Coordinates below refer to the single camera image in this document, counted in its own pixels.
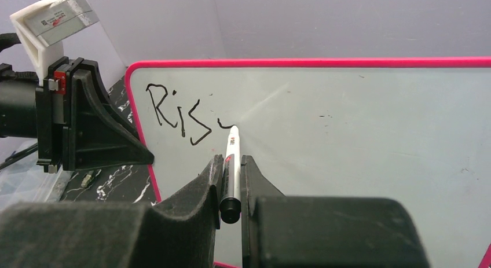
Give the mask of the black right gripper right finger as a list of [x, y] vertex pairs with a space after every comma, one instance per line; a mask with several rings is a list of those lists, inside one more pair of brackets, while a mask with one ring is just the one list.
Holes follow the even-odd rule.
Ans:
[[250, 155], [241, 160], [244, 267], [429, 267], [396, 200], [287, 196]]

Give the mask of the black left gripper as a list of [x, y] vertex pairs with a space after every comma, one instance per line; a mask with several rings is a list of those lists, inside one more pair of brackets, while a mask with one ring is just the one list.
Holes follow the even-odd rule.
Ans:
[[111, 103], [98, 64], [66, 56], [35, 89], [37, 164], [48, 173], [152, 164], [136, 128]]

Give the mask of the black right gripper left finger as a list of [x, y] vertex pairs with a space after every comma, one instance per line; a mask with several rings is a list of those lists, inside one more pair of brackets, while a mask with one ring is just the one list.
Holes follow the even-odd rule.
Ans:
[[212, 267], [223, 157], [159, 204], [18, 203], [1, 212], [2, 267]]

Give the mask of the white black whiteboard marker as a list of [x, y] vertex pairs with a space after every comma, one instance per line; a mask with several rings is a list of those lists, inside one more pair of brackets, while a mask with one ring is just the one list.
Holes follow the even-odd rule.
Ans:
[[232, 126], [227, 139], [223, 164], [222, 196], [219, 204], [221, 219], [227, 224], [236, 223], [241, 213], [240, 195], [240, 136], [237, 126]]

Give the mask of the pink framed whiteboard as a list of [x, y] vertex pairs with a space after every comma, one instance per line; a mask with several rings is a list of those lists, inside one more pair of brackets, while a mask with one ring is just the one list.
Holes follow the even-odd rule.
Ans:
[[490, 246], [490, 58], [140, 61], [126, 90], [158, 200], [240, 152], [285, 194], [386, 197], [432, 267]]

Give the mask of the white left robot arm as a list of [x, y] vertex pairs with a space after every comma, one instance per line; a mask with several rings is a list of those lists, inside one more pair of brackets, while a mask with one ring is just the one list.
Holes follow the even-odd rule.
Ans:
[[153, 154], [111, 103], [97, 62], [61, 57], [45, 78], [1, 64], [1, 137], [35, 138], [45, 172], [151, 164]]

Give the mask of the clear plastic screw box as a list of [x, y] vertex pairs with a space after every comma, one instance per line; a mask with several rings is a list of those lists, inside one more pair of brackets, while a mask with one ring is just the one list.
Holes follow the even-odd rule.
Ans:
[[21, 202], [56, 202], [71, 178], [71, 171], [43, 171], [34, 152], [1, 171], [1, 210]]

